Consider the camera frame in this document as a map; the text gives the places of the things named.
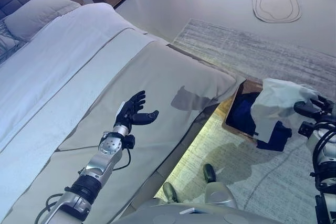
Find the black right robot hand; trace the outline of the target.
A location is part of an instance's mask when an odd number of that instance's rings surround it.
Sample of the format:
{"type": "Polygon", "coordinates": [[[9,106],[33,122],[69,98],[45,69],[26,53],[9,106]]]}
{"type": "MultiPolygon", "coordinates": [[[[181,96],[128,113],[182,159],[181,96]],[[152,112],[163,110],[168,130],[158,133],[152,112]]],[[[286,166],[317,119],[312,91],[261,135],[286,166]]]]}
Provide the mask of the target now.
{"type": "Polygon", "coordinates": [[[332,115],[335,111],[335,103],[319,95],[315,99],[310,98],[307,102],[296,102],[293,109],[302,116],[316,119],[322,115],[332,115]]]}

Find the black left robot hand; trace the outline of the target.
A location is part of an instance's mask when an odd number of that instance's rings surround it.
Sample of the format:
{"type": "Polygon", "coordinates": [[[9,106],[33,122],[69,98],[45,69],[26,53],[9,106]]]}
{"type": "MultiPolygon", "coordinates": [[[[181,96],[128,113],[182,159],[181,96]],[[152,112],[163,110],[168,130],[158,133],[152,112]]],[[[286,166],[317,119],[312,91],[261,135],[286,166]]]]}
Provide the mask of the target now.
{"type": "Polygon", "coordinates": [[[148,125],[153,123],[159,111],[155,110],[151,113],[139,113],[144,108],[145,91],[142,90],[133,95],[121,108],[116,116],[114,127],[125,126],[131,132],[133,125],[148,125]]]}

